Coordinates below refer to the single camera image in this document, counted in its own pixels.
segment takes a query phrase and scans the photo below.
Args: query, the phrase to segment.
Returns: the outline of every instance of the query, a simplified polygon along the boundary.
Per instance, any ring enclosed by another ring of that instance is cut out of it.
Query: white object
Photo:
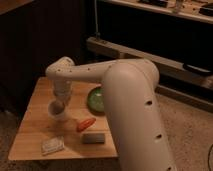
[[[56,121],[67,121],[68,115],[65,108],[65,104],[54,100],[48,106],[49,116]]]
[[[70,95],[67,82],[101,83],[104,109],[123,171],[176,171],[159,114],[155,88],[159,72],[147,59],[70,65],[64,57],[50,65],[46,75],[54,93]]]

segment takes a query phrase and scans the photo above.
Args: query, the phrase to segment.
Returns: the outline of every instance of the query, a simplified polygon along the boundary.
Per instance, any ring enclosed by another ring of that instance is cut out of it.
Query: dark wall
[[[83,7],[35,0],[0,16],[0,108],[23,114],[36,80],[60,57],[84,63]]]

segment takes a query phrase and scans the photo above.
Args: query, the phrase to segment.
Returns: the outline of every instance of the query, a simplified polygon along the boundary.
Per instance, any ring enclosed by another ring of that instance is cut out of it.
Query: shelf
[[[0,0],[0,15],[28,4],[32,1],[33,0]]]
[[[166,7],[159,7],[157,5],[139,3],[138,0],[100,0],[100,1],[213,24],[213,17],[202,15],[199,13],[199,10],[202,5],[206,3],[213,3],[213,0],[205,0],[205,1],[184,0],[179,4],[176,3],[175,0],[169,0],[167,1],[168,3]]]

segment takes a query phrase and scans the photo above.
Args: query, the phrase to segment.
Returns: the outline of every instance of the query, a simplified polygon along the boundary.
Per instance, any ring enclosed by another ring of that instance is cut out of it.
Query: wooden table
[[[87,109],[86,98],[89,91],[98,86],[91,83],[73,82],[73,92],[67,107],[69,120],[58,122],[48,116],[48,105],[54,100],[52,83],[40,78],[32,94],[27,111],[9,153],[10,160],[46,160],[74,158],[116,157],[117,153],[104,115],[97,116]],[[84,133],[104,133],[105,144],[82,144],[82,133],[75,131],[78,121],[96,117],[96,122]],[[41,144],[44,140],[63,136],[65,149],[42,156]]]

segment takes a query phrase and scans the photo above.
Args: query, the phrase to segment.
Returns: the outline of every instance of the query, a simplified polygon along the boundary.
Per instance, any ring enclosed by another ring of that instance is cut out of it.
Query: orange carrot
[[[78,123],[77,127],[76,127],[76,131],[77,132],[84,131],[85,129],[87,129],[88,127],[90,127],[92,124],[94,124],[95,121],[96,121],[96,118],[89,118],[89,119],[86,119],[86,120]]]

